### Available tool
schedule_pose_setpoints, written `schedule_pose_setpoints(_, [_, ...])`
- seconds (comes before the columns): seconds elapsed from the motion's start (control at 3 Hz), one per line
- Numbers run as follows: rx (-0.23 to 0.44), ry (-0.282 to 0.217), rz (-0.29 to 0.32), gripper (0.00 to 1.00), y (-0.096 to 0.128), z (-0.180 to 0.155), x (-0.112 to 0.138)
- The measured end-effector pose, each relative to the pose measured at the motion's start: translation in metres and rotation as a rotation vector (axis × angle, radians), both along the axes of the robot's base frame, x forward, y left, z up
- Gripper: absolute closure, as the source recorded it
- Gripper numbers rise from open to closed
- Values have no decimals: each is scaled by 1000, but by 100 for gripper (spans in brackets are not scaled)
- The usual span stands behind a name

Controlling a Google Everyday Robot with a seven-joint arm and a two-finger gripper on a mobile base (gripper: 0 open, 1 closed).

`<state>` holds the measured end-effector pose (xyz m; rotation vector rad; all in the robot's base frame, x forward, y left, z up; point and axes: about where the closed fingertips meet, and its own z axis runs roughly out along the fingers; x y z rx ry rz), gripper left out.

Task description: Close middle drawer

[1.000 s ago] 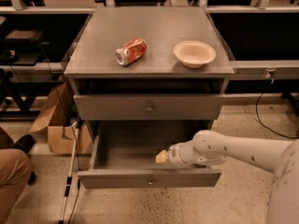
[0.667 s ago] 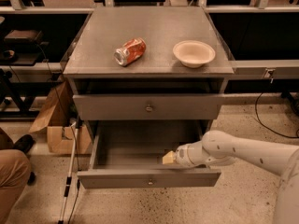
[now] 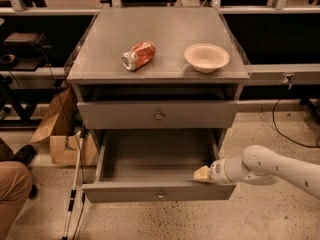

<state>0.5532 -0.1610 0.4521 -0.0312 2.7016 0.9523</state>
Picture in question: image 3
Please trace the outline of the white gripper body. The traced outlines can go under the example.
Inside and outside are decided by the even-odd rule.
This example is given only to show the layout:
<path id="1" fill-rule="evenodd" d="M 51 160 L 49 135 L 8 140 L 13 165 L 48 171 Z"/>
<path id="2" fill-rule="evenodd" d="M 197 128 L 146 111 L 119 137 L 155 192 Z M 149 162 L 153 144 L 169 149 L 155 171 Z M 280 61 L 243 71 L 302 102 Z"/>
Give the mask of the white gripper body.
<path id="1" fill-rule="evenodd" d="M 210 169 L 210 177 L 216 184 L 241 182 L 249 175 L 249 169 L 243 164 L 241 157 L 216 160 Z"/>

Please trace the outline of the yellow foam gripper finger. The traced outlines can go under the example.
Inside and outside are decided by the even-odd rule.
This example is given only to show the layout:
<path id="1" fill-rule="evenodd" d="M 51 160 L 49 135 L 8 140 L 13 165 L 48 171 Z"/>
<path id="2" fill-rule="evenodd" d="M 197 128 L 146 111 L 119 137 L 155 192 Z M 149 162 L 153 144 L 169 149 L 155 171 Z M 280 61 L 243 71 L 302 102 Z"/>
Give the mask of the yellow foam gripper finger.
<path id="1" fill-rule="evenodd" d="M 211 169 L 207 166 L 202 166 L 193 174 L 193 179 L 197 182 L 209 183 L 212 181 Z"/>

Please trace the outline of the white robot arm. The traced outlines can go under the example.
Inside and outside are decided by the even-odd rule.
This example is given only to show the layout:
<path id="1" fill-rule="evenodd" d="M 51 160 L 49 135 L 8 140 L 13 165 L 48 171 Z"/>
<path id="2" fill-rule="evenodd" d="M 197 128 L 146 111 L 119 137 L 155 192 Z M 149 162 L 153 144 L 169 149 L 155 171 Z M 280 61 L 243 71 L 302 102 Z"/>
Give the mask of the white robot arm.
<path id="1" fill-rule="evenodd" d="M 203 166 L 194 172 L 193 179 L 219 185 L 271 185 L 282 179 L 320 199 L 319 165 L 279 155 L 261 145 L 248 146 L 240 156 Z"/>

